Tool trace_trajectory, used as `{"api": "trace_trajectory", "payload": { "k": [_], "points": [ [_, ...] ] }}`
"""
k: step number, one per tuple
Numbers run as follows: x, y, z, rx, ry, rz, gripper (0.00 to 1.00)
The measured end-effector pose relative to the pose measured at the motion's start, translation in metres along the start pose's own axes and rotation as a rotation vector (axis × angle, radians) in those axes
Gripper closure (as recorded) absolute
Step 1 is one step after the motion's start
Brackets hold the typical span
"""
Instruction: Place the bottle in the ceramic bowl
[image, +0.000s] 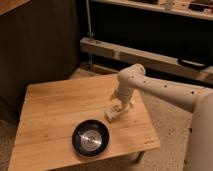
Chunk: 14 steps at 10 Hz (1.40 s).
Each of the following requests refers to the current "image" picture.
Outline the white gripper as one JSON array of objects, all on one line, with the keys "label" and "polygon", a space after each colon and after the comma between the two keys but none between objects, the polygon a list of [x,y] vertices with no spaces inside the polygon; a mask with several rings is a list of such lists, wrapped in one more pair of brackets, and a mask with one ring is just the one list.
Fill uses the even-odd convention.
[{"label": "white gripper", "polygon": [[133,95],[133,89],[128,87],[118,87],[116,92],[113,92],[110,96],[110,101],[119,99],[121,101],[121,108],[123,111],[128,111],[134,107],[134,103],[131,100]]}]

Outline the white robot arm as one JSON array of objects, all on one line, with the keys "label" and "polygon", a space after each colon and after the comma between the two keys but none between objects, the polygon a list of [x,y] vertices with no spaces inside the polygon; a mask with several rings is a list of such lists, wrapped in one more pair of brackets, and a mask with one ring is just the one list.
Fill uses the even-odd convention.
[{"label": "white robot arm", "polygon": [[213,171],[213,88],[151,78],[145,73],[141,64],[122,69],[112,98],[126,108],[138,89],[191,112],[183,171]]}]

